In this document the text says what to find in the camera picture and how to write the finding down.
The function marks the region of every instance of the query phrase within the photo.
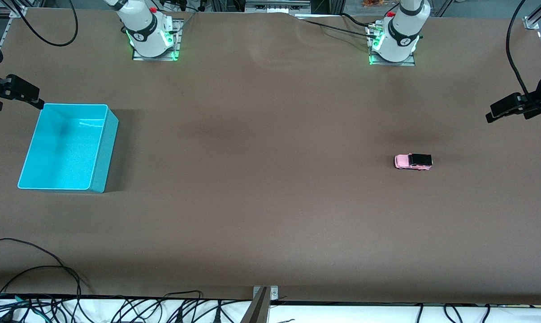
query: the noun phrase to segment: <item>toy car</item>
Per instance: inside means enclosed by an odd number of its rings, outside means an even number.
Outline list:
[[[432,156],[421,153],[409,153],[407,155],[397,155],[394,157],[394,165],[399,170],[429,170],[432,165]]]

